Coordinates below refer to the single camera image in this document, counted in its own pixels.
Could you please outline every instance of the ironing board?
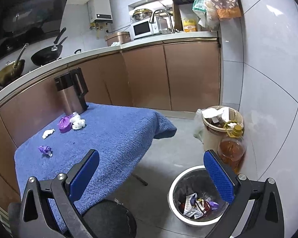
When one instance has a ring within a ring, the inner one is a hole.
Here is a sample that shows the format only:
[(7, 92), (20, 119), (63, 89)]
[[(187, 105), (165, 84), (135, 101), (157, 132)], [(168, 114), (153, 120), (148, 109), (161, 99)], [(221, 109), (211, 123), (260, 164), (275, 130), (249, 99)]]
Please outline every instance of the ironing board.
[[(88, 105), (88, 110), (81, 114), (86, 120), (85, 128), (60, 133), (57, 124), (62, 115), (17, 149), (15, 169), (21, 197), (30, 176), (47, 180), (67, 173), (90, 149), (95, 149), (100, 155), (99, 166), (83, 196), (75, 202), (83, 214), (128, 178), (153, 139), (172, 137), (177, 130), (167, 118), (151, 109)], [(43, 132), (48, 129), (56, 131), (44, 140)], [(53, 156), (40, 153), (39, 146), (50, 146)], [(54, 200), (50, 203), (60, 229), (65, 231)]]

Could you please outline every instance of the faucet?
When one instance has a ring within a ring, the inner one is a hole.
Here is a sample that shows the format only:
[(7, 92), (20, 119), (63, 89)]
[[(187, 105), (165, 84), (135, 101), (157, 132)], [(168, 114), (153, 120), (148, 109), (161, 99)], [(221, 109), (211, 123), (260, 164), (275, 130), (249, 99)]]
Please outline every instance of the faucet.
[(169, 18), (170, 26), (171, 26), (171, 31), (172, 31), (172, 33), (175, 33), (174, 28), (173, 28), (173, 25), (172, 25), (172, 21), (171, 21), (171, 14), (170, 14), (168, 11), (166, 11), (165, 9), (158, 9), (158, 10), (155, 10), (155, 11), (152, 13), (152, 15), (151, 15), (151, 18), (150, 18), (149, 23), (150, 23), (150, 24), (153, 24), (153, 22), (154, 22), (154, 15), (156, 14), (156, 12), (159, 12), (159, 11), (164, 11), (166, 14), (168, 14), (168, 18)]

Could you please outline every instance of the blue gripper pad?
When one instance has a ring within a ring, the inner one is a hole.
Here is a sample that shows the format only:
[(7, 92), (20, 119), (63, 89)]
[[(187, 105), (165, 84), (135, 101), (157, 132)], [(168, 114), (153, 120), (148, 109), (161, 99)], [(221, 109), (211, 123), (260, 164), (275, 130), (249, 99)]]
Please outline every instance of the blue gripper pad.
[(234, 186), (232, 182), (209, 151), (204, 153), (203, 162), (222, 200), (231, 204), (234, 200)]
[(69, 199), (71, 202), (77, 201), (82, 197), (98, 165), (99, 153), (95, 150), (70, 183)]

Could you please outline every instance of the power cord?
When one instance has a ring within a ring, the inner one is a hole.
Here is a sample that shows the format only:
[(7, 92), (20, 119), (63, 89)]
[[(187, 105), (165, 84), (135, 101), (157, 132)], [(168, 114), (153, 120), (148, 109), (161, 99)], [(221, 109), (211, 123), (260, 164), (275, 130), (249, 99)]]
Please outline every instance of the power cord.
[(110, 34), (110, 33), (114, 33), (114, 32), (116, 32), (116, 31), (118, 31), (118, 30), (121, 30), (121, 29), (123, 29), (123, 28), (128, 28), (129, 26), (131, 26), (131, 24), (129, 24), (128, 26), (125, 26), (125, 27), (122, 27), (122, 28), (116, 29), (116, 30), (114, 30), (114, 31), (112, 31), (112, 32), (108, 32), (108, 30), (106, 30), (106, 32), (107, 32), (108, 34)]

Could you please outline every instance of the microwave oven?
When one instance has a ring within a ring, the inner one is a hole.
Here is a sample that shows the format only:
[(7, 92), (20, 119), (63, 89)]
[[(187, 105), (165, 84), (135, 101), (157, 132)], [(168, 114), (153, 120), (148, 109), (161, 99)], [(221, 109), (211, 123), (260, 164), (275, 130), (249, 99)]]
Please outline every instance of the microwave oven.
[(150, 18), (132, 24), (134, 39), (160, 34), (159, 30), (168, 28), (167, 20), (161, 17), (154, 17), (153, 24), (149, 23)]

